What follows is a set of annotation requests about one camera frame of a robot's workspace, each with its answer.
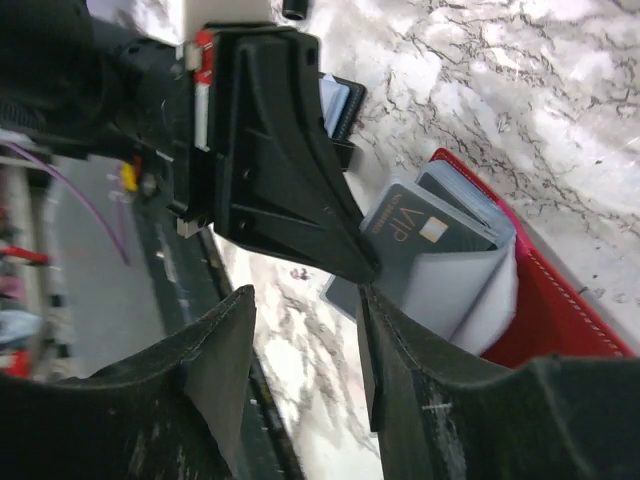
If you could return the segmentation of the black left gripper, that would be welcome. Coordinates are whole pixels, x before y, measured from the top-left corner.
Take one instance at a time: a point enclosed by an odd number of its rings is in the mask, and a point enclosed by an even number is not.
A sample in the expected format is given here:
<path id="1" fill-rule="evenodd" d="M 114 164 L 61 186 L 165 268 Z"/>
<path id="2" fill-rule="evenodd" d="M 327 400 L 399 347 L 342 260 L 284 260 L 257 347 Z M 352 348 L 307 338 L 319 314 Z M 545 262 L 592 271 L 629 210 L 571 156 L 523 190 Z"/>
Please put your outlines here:
<path id="1" fill-rule="evenodd" d="M 210 56 L 194 42 L 172 46 L 101 19 L 92 26 L 122 87 L 113 123 L 152 152 L 149 169 L 177 231 L 193 235 L 213 217 L 211 101 L 198 82 L 210 79 Z M 275 26 L 219 30 L 214 40 L 216 232 L 252 252 L 371 282 L 376 255 L 324 130 L 318 40 Z"/>

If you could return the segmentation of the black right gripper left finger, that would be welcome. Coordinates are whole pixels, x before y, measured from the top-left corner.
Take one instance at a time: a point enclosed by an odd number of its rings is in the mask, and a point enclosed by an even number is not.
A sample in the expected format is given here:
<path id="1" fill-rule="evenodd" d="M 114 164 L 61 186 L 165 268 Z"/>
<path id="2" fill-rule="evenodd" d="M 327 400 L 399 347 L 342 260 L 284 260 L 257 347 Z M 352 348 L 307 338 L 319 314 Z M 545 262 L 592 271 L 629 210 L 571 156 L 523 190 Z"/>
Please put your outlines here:
<path id="1" fill-rule="evenodd" d="M 5 479 L 229 479 L 173 376 L 173 334 L 85 378 L 1 378 Z"/>

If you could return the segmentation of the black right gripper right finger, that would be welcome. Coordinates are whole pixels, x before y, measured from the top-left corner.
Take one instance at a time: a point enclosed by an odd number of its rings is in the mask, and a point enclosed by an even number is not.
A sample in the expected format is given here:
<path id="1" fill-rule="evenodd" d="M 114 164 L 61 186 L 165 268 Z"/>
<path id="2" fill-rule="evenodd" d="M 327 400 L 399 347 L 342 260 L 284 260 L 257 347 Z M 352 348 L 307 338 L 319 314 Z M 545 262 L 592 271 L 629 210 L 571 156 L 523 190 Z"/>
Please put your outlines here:
<path id="1" fill-rule="evenodd" d="M 359 348 L 388 479 L 635 479 L 639 363 L 553 355 L 508 369 L 450 344 L 377 289 Z"/>

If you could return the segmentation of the black VIP credit card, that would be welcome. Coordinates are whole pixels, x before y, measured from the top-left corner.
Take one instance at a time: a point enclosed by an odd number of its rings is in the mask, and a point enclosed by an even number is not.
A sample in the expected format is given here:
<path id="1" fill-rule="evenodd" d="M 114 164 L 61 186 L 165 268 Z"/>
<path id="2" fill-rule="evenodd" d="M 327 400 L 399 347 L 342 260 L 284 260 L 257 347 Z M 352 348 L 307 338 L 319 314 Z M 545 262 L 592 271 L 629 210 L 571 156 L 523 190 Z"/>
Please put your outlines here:
<path id="1" fill-rule="evenodd" d="M 492 251 L 497 235 L 418 185 L 392 180 L 361 224 L 379 255 Z"/>

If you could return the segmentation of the red leather card holder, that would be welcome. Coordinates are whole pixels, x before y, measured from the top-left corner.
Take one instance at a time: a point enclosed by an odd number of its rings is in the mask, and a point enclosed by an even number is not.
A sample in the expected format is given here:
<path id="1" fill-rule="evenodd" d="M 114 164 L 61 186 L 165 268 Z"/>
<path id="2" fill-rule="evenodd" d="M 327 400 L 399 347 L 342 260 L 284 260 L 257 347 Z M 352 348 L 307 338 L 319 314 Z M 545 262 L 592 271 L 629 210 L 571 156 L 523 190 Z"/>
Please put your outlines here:
<path id="1" fill-rule="evenodd" d="M 629 357 L 632 350 L 535 248 L 506 203 L 449 151 L 411 182 L 489 227 L 492 251 L 378 254 L 374 287 L 391 311 L 470 354 L 514 368 L 558 353 Z"/>

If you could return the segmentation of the black leather card holder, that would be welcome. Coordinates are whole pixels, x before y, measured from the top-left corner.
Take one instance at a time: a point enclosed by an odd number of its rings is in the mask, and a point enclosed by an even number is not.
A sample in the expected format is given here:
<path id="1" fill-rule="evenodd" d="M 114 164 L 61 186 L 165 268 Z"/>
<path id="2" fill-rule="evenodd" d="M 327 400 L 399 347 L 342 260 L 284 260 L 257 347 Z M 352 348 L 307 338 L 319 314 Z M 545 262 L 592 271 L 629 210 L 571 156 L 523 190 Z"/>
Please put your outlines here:
<path id="1" fill-rule="evenodd" d="M 355 151 L 350 136 L 367 89 L 362 84 L 320 72 L 319 90 L 324 128 L 345 172 Z"/>

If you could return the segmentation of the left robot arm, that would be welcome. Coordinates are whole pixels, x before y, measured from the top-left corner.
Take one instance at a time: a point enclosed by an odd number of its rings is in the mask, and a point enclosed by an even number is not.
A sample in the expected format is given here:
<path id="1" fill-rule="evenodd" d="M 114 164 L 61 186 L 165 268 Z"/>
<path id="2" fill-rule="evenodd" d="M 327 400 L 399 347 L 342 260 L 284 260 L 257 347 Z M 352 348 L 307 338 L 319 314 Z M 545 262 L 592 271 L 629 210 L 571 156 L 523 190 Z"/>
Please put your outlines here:
<path id="1" fill-rule="evenodd" d="M 327 135 L 318 40 L 198 14 L 172 46 L 83 1 L 1 5 L 1 125 L 68 156 L 142 159 L 182 236 L 205 226 L 356 284 L 378 270 Z"/>

